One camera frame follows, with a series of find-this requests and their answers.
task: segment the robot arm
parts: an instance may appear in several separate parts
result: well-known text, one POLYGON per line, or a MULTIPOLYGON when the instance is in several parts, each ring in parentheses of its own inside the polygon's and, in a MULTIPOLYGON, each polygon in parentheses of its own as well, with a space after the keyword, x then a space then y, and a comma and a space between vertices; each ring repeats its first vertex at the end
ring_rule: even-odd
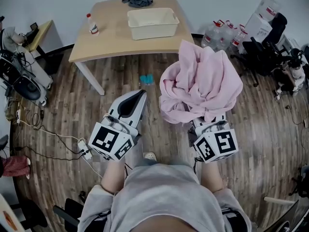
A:
POLYGON ((225 113, 211 123, 201 118, 191 121, 189 144, 205 163, 222 160, 238 152, 234 129, 230 129, 225 113))
POLYGON ((89 146, 107 159, 119 161, 140 138, 137 130, 146 106, 145 90, 118 97, 101 123, 96 123, 89 146))

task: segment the gray shirt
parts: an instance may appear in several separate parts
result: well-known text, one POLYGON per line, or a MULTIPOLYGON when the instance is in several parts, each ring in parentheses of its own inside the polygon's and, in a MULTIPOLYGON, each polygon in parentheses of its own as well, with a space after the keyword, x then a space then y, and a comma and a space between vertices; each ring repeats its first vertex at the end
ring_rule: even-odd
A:
POLYGON ((5 28, 3 31, 3 47, 5 50, 9 50, 10 52, 16 53, 19 51, 20 45, 16 42, 20 42, 24 39, 24 37, 15 33, 15 27, 5 28))
POLYGON ((96 185, 86 199, 78 231, 83 232, 98 214, 108 213, 104 232, 129 232, 142 221, 157 215, 182 219, 198 232, 225 232, 222 209, 231 208, 249 218, 229 189, 212 194, 201 186, 192 168, 184 165, 136 167, 124 188, 112 195, 96 185))

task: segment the wooden table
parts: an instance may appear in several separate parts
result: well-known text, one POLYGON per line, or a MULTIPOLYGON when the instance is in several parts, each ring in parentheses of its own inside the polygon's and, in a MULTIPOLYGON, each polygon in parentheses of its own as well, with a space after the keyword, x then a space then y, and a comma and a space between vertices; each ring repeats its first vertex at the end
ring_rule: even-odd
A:
POLYGON ((98 2, 93 6, 91 17, 97 24, 99 35, 90 34, 86 21, 80 29, 69 62, 75 62, 100 95, 104 95, 105 92, 85 65, 85 61, 133 54, 178 53, 182 40, 194 43, 177 0, 154 0, 152 5, 144 7, 146 8, 171 8, 180 21, 175 35, 133 40, 128 26, 127 13, 139 8, 129 7, 121 0, 98 2))
POLYGON ((35 50, 38 50, 38 52, 40 53, 40 51, 42 49, 40 48, 39 44, 42 42, 43 38, 45 37, 45 35, 46 35, 47 31, 49 30, 50 26, 52 25, 52 23, 53 23, 53 21, 50 20, 50 21, 47 21, 44 24, 39 26, 38 34, 35 36, 32 43, 25 47, 29 52, 33 52, 35 50))
POLYGON ((49 58, 47 54, 43 51, 43 49, 40 47, 40 44, 42 40, 44 39, 45 35, 47 34, 49 28, 51 27, 53 23, 53 20, 47 21, 44 24, 39 26, 39 32, 35 36, 34 40, 32 43, 27 45, 25 48, 29 52, 33 52, 35 50, 38 51, 38 53, 41 55, 43 59, 46 61, 46 66, 45 66, 45 71, 48 75, 55 74, 59 68, 60 62, 62 60, 63 54, 54 56, 52 58, 49 58))

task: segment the white plastic basket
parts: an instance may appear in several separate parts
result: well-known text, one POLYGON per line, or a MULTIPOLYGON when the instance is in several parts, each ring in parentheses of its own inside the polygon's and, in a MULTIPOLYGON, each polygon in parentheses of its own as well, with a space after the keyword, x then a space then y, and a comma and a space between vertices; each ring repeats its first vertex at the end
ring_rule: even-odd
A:
POLYGON ((174 36, 179 24, 171 8, 131 10, 127 17, 133 40, 174 36))

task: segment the table leg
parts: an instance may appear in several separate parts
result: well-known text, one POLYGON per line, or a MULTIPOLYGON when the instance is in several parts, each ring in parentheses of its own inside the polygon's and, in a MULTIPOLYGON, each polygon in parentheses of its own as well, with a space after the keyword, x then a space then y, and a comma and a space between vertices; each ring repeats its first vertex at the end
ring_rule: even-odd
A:
POLYGON ((102 88, 102 86, 98 83, 96 78, 93 76, 93 74, 90 72, 88 67, 83 62, 75 62, 76 66, 79 68, 79 70, 84 74, 84 76, 87 78, 87 80, 90 82, 90 84, 96 89, 96 91, 100 95, 104 95, 105 91, 102 88))
POLYGON ((43 49, 40 48, 39 45, 36 50, 42 56, 42 58, 46 61, 46 66, 44 68, 45 72, 48 75, 56 74, 59 69, 60 63, 62 61, 63 54, 57 54, 57 55, 53 55, 52 57, 49 57, 46 55, 43 49))

